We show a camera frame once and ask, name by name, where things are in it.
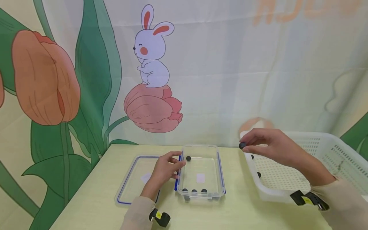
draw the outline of rabbit ear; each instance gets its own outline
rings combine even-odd
[[[146,5],[143,8],[141,20],[142,20],[142,28],[149,29],[153,20],[153,7],[151,5]]]
[[[174,31],[174,25],[171,22],[162,22],[153,28],[153,35],[169,36]]]

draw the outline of sleeve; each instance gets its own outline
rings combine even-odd
[[[337,178],[328,185],[312,186],[311,192],[330,206],[321,214],[333,230],[368,229],[368,202],[347,181]]]
[[[149,214],[154,210],[155,203],[147,197],[136,197],[124,216],[120,230],[150,230],[152,222]]]

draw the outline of rabbit illustration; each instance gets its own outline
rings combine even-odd
[[[147,88],[157,88],[166,85],[169,81],[169,70],[159,60],[166,51],[163,36],[169,36],[174,31],[174,25],[170,22],[162,22],[150,29],[153,20],[153,7],[146,5],[141,15],[142,28],[135,36],[133,47],[137,56],[141,72],[142,84]]]

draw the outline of table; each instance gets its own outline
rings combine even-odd
[[[134,157],[180,150],[180,146],[110,146],[51,230],[119,229],[128,207],[116,206],[114,197]],[[161,189],[157,204],[160,211],[171,216],[166,229],[331,229],[315,207],[260,200],[241,150],[219,150],[226,195],[216,205],[185,203],[174,191],[175,181],[171,179]],[[152,229],[161,227],[154,223]]]

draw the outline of white label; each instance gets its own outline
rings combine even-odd
[[[197,173],[197,183],[204,183],[204,182],[205,182],[205,174]]]
[[[147,181],[151,178],[151,174],[150,173],[146,173],[141,177],[141,181],[146,184]]]

